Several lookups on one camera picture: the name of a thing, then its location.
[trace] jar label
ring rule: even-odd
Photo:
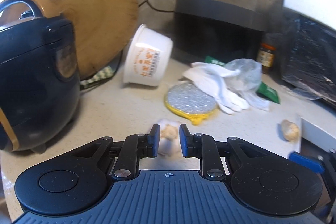
[[[271,67],[274,61],[274,54],[260,50],[257,61],[265,67]]]
[[[143,77],[153,77],[160,60],[160,52],[141,47],[133,62],[133,70]]]

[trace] metal screw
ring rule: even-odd
[[[219,169],[210,169],[207,172],[208,176],[212,177],[212,178],[219,178],[220,176],[223,175],[223,171],[219,170]]]
[[[119,169],[116,172],[114,172],[114,175],[118,178],[125,178],[128,177],[131,174],[131,172],[127,169]]]

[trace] round wooden cutting board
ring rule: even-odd
[[[75,28],[80,78],[106,66],[137,27],[137,0],[51,0]]]

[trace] crosshair marking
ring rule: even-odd
[[[167,174],[165,174],[164,176],[166,176],[166,177],[168,177],[168,178],[171,178],[172,176],[175,176],[175,175],[172,174],[172,173],[167,173]]]

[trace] blue clip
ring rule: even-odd
[[[158,126],[156,128],[156,131],[155,131],[154,142],[153,142],[153,155],[154,155],[154,157],[156,157],[158,155],[159,143],[160,143],[160,127]]]
[[[187,139],[182,129],[182,126],[180,126],[180,144],[183,157],[188,157]]]
[[[297,164],[309,168],[310,170],[312,170],[317,174],[324,173],[324,168],[318,160],[304,157],[297,152],[290,153],[288,159],[293,162],[296,162]]]

